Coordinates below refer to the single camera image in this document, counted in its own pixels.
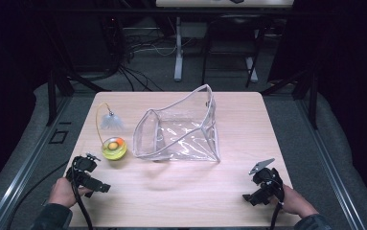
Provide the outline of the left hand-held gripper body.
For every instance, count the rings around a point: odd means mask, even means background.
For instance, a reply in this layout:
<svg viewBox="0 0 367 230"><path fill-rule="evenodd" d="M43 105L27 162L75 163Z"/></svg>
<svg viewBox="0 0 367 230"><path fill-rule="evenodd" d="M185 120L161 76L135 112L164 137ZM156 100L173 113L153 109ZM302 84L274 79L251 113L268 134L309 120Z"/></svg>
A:
<svg viewBox="0 0 367 230"><path fill-rule="evenodd" d="M85 195L86 197L92 196L100 189L100 181L90 175L97 167L96 160L99 158L91 153L87 153L85 156L76 156L65 175L66 179L76 188L84 187L90 190Z"/></svg>

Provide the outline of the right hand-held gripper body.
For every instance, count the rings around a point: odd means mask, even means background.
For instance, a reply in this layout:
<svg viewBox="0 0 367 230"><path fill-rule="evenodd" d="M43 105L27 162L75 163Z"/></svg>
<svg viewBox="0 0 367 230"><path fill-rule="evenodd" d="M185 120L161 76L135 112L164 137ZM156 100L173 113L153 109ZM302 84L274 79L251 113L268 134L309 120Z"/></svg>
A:
<svg viewBox="0 0 367 230"><path fill-rule="evenodd" d="M275 168L269 169L267 166L274 161L274 158L258 162L249 172L252 181L268 192L268 198L276 196L280 202L284 200L283 180Z"/></svg>

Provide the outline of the person's right hand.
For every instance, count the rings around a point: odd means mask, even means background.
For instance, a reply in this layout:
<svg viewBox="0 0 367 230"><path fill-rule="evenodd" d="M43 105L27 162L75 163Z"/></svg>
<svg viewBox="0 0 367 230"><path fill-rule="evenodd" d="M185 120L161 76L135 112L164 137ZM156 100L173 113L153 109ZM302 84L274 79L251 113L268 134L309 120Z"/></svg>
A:
<svg viewBox="0 0 367 230"><path fill-rule="evenodd" d="M283 210L286 213L297 215L301 219L316 215L318 211L297 191L290 188L288 185L283 185L285 198L283 200Z"/></svg>

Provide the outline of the person's left hand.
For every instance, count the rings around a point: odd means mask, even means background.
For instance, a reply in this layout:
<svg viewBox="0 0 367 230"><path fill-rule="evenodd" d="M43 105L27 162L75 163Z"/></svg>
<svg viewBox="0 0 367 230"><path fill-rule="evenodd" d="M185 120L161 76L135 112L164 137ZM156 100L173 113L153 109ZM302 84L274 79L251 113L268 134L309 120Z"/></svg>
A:
<svg viewBox="0 0 367 230"><path fill-rule="evenodd" d="M77 203L71 183L65 178L59 178L52 186L48 202L71 208Z"/></svg>

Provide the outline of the yellow feather cat toy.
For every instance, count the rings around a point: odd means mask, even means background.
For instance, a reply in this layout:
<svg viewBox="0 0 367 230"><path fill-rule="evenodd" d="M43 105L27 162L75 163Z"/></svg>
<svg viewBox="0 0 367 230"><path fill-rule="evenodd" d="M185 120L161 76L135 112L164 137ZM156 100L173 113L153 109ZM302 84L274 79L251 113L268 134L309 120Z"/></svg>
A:
<svg viewBox="0 0 367 230"><path fill-rule="evenodd" d="M103 156L108 160L120 160L127 151L126 141L122 137L114 136L106 140L101 135L101 130L123 130L124 123L121 118L116 115L107 103L101 103L95 116L95 127L101 142L101 150Z"/></svg>

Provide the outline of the black metal stand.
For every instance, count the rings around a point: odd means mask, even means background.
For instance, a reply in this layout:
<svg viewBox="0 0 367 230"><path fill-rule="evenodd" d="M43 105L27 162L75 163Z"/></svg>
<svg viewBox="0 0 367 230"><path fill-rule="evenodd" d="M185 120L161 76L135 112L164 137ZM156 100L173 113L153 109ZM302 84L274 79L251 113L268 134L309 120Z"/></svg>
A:
<svg viewBox="0 0 367 230"><path fill-rule="evenodd" d="M48 75L47 87L48 87L48 105L49 105L49 118L47 126L50 126L57 117L57 92L64 97L72 97L75 93L75 89L70 83L70 80L77 81L87 88L98 92L108 92L108 89L104 89L97 84L87 80L65 67L58 61L53 62L53 67Z"/></svg>
<svg viewBox="0 0 367 230"><path fill-rule="evenodd" d="M291 95L294 100L302 100L307 93L309 94L309 106L308 106L308 120L314 129L317 129L316 123L316 111L317 111L317 99L318 99L318 76L316 75L319 69L317 64L312 64L305 70L299 71L295 75L286 80L280 80L273 86L265 89L261 92L263 96L271 95L274 92L282 89L286 85L295 82Z"/></svg>

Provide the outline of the clear plastic bag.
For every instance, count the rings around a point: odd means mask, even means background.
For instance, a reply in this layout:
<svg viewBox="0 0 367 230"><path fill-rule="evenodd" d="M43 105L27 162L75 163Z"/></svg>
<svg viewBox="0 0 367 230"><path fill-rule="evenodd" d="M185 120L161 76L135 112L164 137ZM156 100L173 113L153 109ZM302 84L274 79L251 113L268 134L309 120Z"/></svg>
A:
<svg viewBox="0 0 367 230"><path fill-rule="evenodd" d="M133 155L149 161L219 162L216 110L208 84L166 107L148 109L133 132Z"/></svg>

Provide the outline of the white desk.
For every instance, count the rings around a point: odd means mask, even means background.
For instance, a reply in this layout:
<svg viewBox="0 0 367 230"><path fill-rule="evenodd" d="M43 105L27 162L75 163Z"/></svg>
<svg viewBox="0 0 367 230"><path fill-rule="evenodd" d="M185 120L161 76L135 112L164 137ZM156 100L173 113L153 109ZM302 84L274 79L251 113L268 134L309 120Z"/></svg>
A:
<svg viewBox="0 0 367 230"><path fill-rule="evenodd" d="M165 9L291 9L294 0L155 0L156 6ZM176 17L176 61L174 80L182 80L183 51L180 16Z"/></svg>

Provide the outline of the black chair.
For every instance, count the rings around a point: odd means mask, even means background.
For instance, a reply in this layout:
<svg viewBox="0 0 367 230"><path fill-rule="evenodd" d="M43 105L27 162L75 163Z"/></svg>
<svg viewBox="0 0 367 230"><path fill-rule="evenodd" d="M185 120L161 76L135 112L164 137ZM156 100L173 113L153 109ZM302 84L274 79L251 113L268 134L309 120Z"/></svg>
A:
<svg viewBox="0 0 367 230"><path fill-rule="evenodd" d="M239 71L247 74L246 87L257 82L256 63L271 24L259 14L224 14L209 22L201 50L201 83L208 72Z"/></svg>

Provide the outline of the aluminium rail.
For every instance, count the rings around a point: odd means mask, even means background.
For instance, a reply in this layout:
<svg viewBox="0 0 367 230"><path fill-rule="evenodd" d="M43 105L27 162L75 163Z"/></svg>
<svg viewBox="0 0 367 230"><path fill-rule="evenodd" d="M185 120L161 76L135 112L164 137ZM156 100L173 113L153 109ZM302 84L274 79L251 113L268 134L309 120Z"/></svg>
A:
<svg viewBox="0 0 367 230"><path fill-rule="evenodd" d="M48 103L37 99L34 113L8 162L0 172L0 229L4 227L17 200L24 193L35 165L39 161L48 138L54 133L57 119L62 115L71 98L59 99L56 117L47 126Z"/></svg>
<svg viewBox="0 0 367 230"><path fill-rule="evenodd" d="M318 129L315 129L310 123L308 116L307 106L303 101L296 100L296 106L298 107L301 116L308 127L310 135L312 136L315 145L318 148L318 158L324 169L326 176L328 177L332 186L333 192L338 200L338 203L343 211L343 214L351 228L351 230L367 230L357 209L353 203L350 193L347 191L338 170L335 167L332 157L322 139L321 133Z"/></svg>

